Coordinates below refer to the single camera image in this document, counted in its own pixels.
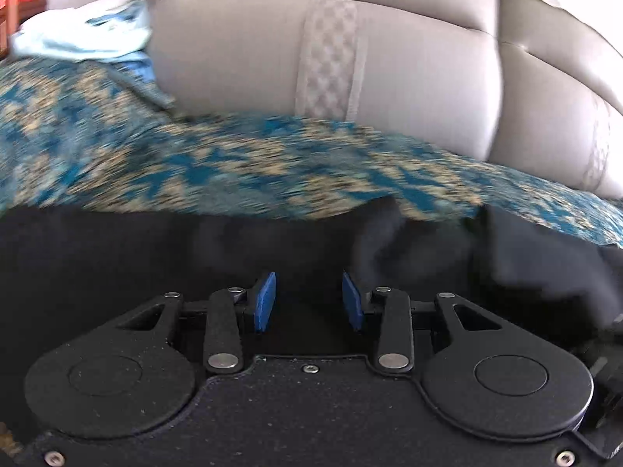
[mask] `patterned fabric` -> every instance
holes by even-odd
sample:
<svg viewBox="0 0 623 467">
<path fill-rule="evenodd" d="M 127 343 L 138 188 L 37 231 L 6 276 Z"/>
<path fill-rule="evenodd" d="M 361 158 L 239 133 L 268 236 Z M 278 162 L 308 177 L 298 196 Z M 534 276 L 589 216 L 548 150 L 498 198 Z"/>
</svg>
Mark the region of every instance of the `patterned fabric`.
<svg viewBox="0 0 623 467">
<path fill-rule="evenodd" d="M 623 246 L 615 205 L 404 135 L 287 117 L 184 121 L 171 107 L 153 85 L 101 65 L 5 63 L 0 209 L 76 204 L 317 218 L 391 194 L 414 218 L 469 216 L 488 203 Z"/>
<path fill-rule="evenodd" d="M 353 84 L 357 6 L 318 0 L 305 20 L 296 113 L 344 121 Z"/>
</svg>

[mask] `blue gripper pad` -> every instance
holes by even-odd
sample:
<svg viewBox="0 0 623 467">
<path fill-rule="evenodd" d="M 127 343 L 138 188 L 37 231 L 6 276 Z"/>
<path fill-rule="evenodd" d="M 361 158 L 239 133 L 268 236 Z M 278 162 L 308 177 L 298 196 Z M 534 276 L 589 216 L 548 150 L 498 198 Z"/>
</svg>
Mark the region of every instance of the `blue gripper pad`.
<svg viewBox="0 0 623 467">
<path fill-rule="evenodd" d="M 272 306 L 275 303 L 276 295 L 276 274 L 271 272 L 260 291 L 255 302 L 255 331 L 265 332 L 269 324 Z"/>
<path fill-rule="evenodd" d="M 348 321 L 353 329 L 359 331 L 363 327 L 363 310 L 361 309 L 361 295 L 351 281 L 348 273 L 342 274 L 342 301 L 347 311 Z"/>
</svg>

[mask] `blue patterned blanket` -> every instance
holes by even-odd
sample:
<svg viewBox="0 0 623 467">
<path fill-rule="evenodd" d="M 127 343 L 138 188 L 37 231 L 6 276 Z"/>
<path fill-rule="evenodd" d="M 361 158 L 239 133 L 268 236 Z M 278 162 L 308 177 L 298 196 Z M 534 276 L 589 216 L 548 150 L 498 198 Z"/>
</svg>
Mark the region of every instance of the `blue patterned blanket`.
<svg viewBox="0 0 623 467">
<path fill-rule="evenodd" d="M 321 217 L 392 194 L 421 219 L 484 203 L 623 246 L 620 205 L 403 135 L 300 118 L 177 117 L 153 84 L 95 63 L 0 65 L 0 210 Z"/>
</svg>

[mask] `light blue cloth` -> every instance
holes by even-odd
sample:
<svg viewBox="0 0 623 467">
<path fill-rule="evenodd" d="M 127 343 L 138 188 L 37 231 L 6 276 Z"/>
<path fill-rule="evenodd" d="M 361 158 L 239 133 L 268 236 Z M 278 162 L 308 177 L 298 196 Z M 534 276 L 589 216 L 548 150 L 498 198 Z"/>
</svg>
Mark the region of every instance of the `light blue cloth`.
<svg viewBox="0 0 623 467">
<path fill-rule="evenodd" d="M 38 14 L 11 38 L 12 54 L 117 63 L 119 57 L 143 49 L 151 35 L 146 0 L 130 0 L 121 5 L 118 2 L 102 0 L 79 9 Z M 147 55 L 141 53 L 126 61 L 146 60 Z"/>
<path fill-rule="evenodd" d="M 134 75 L 138 76 L 146 83 L 156 82 L 156 74 L 153 70 L 153 62 L 151 58 L 143 51 L 126 54 L 119 58 L 112 58 L 109 60 L 101 60 L 101 63 L 112 63 L 115 65 L 122 65 L 128 68 Z"/>
</svg>

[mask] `black circular cover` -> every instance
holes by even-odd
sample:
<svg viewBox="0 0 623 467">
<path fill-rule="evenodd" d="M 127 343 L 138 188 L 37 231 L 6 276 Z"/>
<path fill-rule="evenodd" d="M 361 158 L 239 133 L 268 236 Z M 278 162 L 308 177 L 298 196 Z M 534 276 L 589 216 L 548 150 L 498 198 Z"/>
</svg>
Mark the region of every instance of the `black circular cover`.
<svg viewBox="0 0 623 467">
<path fill-rule="evenodd" d="M 445 415 L 499 438 L 539 438 L 579 423 L 593 395 L 580 360 L 515 326 L 453 333 L 422 377 Z"/>
<path fill-rule="evenodd" d="M 191 364 L 152 332 L 97 330 L 40 358 L 26 400 L 46 425 L 83 438 L 139 434 L 178 413 L 194 390 Z"/>
</svg>

